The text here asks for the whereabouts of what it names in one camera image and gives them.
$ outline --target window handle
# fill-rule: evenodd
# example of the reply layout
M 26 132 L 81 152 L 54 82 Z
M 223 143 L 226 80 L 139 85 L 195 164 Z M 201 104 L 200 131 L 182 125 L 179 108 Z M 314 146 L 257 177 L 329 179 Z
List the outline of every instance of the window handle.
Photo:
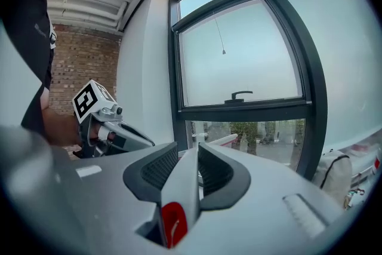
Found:
M 251 90 L 237 91 L 231 94 L 232 99 L 224 101 L 224 104 L 244 102 L 244 99 L 236 99 L 237 94 L 253 94 Z

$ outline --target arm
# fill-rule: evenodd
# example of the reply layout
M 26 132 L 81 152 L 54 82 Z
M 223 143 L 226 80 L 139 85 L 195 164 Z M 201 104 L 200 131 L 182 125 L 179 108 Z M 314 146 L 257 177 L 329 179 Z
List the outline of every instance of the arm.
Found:
M 47 88 L 44 88 L 40 102 L 49 143 L 56 146 L 81 145 L 77 119 L 73 115 L 59 115 L 49 108 L 49 90 Z

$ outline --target brick wall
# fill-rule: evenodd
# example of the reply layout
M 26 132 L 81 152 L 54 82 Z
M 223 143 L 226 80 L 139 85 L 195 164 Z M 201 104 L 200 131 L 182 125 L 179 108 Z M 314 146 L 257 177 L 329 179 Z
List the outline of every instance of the brick wall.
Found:
M 73 96 L 93 79 L 116 93 L 116 70 L 121 36 L 81 27 L 54 25 L 57 33 L 50 108 L 73 114 Z M 79 147 L 65 148 L 69 153 Z

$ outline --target black window frame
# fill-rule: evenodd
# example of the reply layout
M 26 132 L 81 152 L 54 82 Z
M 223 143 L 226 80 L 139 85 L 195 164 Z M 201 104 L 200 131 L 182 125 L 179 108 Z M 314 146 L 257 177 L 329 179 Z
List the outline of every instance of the black window frame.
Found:
M 305 119 L 304 142 L 296 172 L 310 180 L 324 147 L 328 102 L 321 60 L 310 33 L 288 0 L 265 0 L 292 46 L 300 74 L 302 97 L 235 103 L 234 105 L 184 106 L 178 34 L 218 12 L 249 0 L 212 0 L 180 19 L 181 0 L 169 0 L 168 65 L 174 139 L 180 150 L 192 147 L 186 122 L 261 122 Z

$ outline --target forearm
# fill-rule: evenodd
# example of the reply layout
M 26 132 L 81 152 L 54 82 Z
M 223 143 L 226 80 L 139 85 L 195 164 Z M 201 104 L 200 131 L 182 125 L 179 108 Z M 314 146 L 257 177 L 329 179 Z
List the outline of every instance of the forearm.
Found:
M 51 145 L 72 146 L 81 144 L 78 122 L 72 115 L 59 115 L 54 110 L 42 110 L 47 140 Z

